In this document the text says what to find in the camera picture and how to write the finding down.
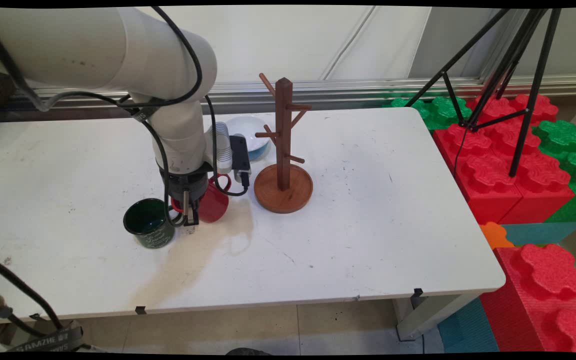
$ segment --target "tiled floor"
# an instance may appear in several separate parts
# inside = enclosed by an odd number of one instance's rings
[[[435,328],[400,342],[391,300],[252,307],[80,319],[84,341],[113,353],[272,355],[443,353]],[[37,330],[52,330],[48,321]]]

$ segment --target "red mug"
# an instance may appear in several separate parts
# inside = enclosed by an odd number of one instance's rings
[[[225,176],[228,178],[228,184],[224,191],[229,191],[233,181],[231,177],[225,173],[220,173],[217,177]],[[228,195],[222,193],[215,186],[215,178],[210,177],[208,180],[208,188],[203,194],[202,198],[199,200],[199,220],[204,223],[214,223],[226,214],[226,209],[228,208]]]

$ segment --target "table leg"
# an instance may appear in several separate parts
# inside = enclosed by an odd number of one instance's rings
[[[413,309],[410,298],[392,299],[399,339],[416,339],[478,296],[480,293],[428,296],[416,309]]]

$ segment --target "teal foam mat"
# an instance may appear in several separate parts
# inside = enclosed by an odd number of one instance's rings
[[[519,247],[525,244],[558,244],[576,230],[576,221],[513,223],[502,226],[507,231],[505,238]]]
[[[447,354],[499,351],[480,298],[476,298],[438,325]]]

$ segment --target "wooden mug tree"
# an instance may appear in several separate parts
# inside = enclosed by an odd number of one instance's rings
[[[256,176],[254,196],[262,207],[274,213],[288,214],[296,212],[308,203],[313,194],[313,179],[290,161],[304,164],[306,160],[290,153],[291,130],[297,122],[313,107],[305,104],[293,104],[293,83],[282,77],[273,86],[263,73],[259,78],[274,98],[274,128],[270,131],[264,125],[265,132],[257,132],[258,138],[270,138],[276,148],[277,164],[272,164]],[[299,114],[293,120],[293,111]]]

